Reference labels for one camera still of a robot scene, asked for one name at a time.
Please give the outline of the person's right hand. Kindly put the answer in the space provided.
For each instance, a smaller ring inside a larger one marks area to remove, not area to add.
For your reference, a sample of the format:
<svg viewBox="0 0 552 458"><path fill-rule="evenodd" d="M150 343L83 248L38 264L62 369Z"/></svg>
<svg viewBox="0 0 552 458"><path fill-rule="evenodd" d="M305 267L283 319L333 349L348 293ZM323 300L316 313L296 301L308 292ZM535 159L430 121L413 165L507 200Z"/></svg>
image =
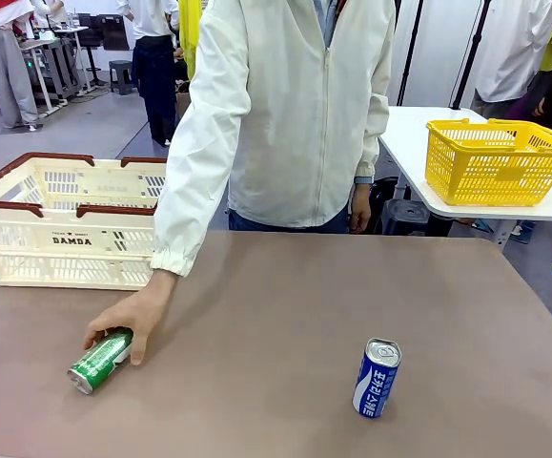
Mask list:
<svg viewBox="0 0 552 458"><path fill-rule="evenodd" d="M108 307L88 324L84 348L92 348L112 328L129 328L133 333L131 363L141 365L148 339L165 313L178 280L176 274L164 270L154 271L142 289Z"/></svg>

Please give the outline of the person's left hand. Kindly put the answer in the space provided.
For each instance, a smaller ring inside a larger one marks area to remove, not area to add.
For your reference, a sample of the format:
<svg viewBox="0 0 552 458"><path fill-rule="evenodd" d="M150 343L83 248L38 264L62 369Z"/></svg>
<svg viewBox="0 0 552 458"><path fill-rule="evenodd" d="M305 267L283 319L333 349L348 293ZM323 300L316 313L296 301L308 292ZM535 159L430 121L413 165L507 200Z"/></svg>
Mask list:
<svg viewBox="0 0 552 458"><path fill-rule="evenodd" d="M367 228L371 217L370 184L357 184L351 200L350 233L361 234Z"/></svg>

